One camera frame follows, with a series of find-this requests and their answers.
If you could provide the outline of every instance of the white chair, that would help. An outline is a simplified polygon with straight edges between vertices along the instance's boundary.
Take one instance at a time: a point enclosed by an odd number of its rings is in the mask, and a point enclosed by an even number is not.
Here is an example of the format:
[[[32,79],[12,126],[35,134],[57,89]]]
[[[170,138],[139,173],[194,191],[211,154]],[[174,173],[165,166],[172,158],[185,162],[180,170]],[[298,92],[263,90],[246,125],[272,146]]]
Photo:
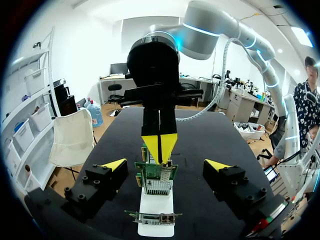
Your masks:
[[[79,110],[54,120],[54,140],[49,162],[72,172],[72,167],[85,163],[94,148],[91,114],[87,109]]]

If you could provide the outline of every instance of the electronic equipment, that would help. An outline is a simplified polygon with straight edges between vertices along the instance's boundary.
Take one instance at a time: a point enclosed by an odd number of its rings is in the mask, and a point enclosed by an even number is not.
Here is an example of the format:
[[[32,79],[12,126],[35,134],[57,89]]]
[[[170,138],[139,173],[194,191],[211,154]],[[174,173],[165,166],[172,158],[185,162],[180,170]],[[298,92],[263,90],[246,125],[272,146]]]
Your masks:
[[[59,79],[58,81],[53,82],[55,98],[58,103],[59,111],[61,116],[67,116],[69,114],[75,113],[77,109],[75,96],[70,95],[69,87],[64,86],[66,80],[64,78]],[[53,100],[50,95],[51,105],[53,106]],[[55,108],[53,107],[53,113],[57,117]]]
[[[110,75],[122,75],[128,73],[127,63],[113,63],[110,65]]]
[[[266,175],[266,177],[268,178],[269,183],[273,182],[273,180],[278,175],[272,166],[265,168],[263,171],[264,171],[264,174]]]

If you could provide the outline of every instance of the wooden floor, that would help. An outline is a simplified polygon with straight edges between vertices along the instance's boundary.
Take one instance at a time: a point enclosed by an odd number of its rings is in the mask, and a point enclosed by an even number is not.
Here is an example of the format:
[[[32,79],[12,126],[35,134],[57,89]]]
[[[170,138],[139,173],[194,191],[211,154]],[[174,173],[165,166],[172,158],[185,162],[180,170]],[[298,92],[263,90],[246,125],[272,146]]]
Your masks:
[[[186,109],[186,110],[198,110],[201,111],[204,107],[195,107],[195,106],[177,106],[177,109]],[[115,106],[113,104],[106,104],[102,106],[102,116],[103,116],[103,124],[99,127],[94,127],[94,136],[97,141],[100,140],[106,129],[110,126],[110,124],[116,119],[115,117],[109,116],[109,113],[115,109]],[[262,149],[268,149],[271,153],[273,152],[272,145],[269,139],[269,136],[267,134],[264,134],[261,137],[262,140],[258,140],[253,142],[254,140],[247,141],[249,143],[249,147],[251,148],[252,152],[255,156],[261,154]],[[265,165],[264,160],[259,161],[261,167]],[[80,172],[82,168],[82,165],[73,167],[72,169]],[[55,171],[53,172],[52,179],[55,179],[55,184],[53,185],[53,189],[60,194],[62,197],[64,197],[64,188],[65,187],[72,187],[75,183],[72,173],[69,170],[66,170],[64,168],[56,167]],[[298,216],[303,212],[306,204],[305,202],[301,204],[300,210],[298,212]],[[288,220],[284,226],[282,226],[282,230],[289,229],[296,220]]]

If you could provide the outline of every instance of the man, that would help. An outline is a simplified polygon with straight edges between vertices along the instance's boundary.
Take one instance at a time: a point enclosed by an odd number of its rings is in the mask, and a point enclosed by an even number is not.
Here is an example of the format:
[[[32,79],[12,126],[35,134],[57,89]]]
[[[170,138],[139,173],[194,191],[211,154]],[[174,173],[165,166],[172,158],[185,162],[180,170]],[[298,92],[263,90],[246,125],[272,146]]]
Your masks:
[[[294,89],[294,102],[299,123],[300,147],[308,145],[307,133],[315,138],[320,126],[320,93],[317,92],[318,68],[316,61],[307,56],[304,60],[308,79],[299,83]],[[273,156],[266,166],[275,165],[283,159],[286,151],[286,140],[283,136],[273,151]]]

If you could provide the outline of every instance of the wire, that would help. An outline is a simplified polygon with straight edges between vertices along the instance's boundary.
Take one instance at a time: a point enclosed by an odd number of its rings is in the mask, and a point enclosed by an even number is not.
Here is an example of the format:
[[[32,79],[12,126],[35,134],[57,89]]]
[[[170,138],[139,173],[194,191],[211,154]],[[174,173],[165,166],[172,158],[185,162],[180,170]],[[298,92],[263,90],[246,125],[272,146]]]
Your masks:
[[[244,19],[249,19],[249,18],[252,18],[252,17],[254,17],[254,16],[258,16],[258,15],[263,15],[263,14],[256,12],[255,14],[253,14],[253,15],[251,15],[251,16],[246,16],[246,17],[244,17],[244,18],[241,18],[240,21],[242,21],[242,20],[244,20]]]
[[[240,19],[240,21],[242,21],[242,20],[244,20],[244,19],[249,19],[249,18],[252,18],[252,17],[254,17],[254,16],[258,16],[258,15],[263,15],[263,16],[279,16],[279,15],[282,15],[282,14],[285,14],[285,13],[286,13],[286,11],[283,12],[283,13],[279,13],[279,14],[264,14],[264,13],[257,13],[257,12],[256,12],[255,14],[253,14],[253,15],[251,15],[251,16],[246,16],[246,17]]]
[[[282,163],[286,163],[286,162],[289,162],[290,160],[292,160],[295,156],[297,156],[298,154],[300,154],[300,150],[297,151],[295,154],[293,154],[292,156],[288,157],[287,159],[281,161],[278,165],[282,164]]]
[[[285,14],[285,13],[287,13],[287,12],[285,11],[285,12],[279,13],[279,14],[263,14],[263,15],[265,15],[265,16],[279,16],[279,15],[282,15],[282,14]]]
[[[306,179],[307,179],[307,176],[308,176],[308,172],[309,172],[309,168],[308,168],[308,170],[306,171],[306,175],[305,175],[305,178],[304,178],[303,185],[305,185],[305,183],[306,183]]]
[[[177,122],[186,122],[186,121],[190,121],[190,120],[193,120],[193,119],[196,119],[198,117],[200,117],[201,115],[203,115],[205,112],[207,112],[214,104],[218,104],[218,102],[220,101],[220,97],[222,95],[222,91],[223,91],[223,88],[224,88],[224,81],[225,81],[225,76],[226,76],[226,62],[227,62],[227,53],[228,53],[228,48],[229,48],[229,45],[232,43],[232,42],[238,42],[240,46],[242,46],[243,50],[245,51],[245,53],[247,54],[247,57],[251,60],[252,63],[255,63],[253,64],[254,66],[258,66],[260,68],[260,73],[263,74],[262,72],[262,68],[260,67],[260,65],[252,58],[252,56],[249,54],[248,50],[246,49],[246,47],[244,46],[244,44],[238,39],[238,38],[235,38],[235,37],[232,37],[230,38],[225,46],[224,46],[224,52],[223,52],[223,64],[222,64],[222,76],[221,76],[221,80],[219,82],[219,87],[216,91],[216,95],[214,96],[214,99],[209,103],[208,106],[206,106],[204,109],[202,109],[200,112],[196,113],[195,115],[193,116],[189,116],[189,117],[184,117],[184,118],[176,118],[175,120]]]

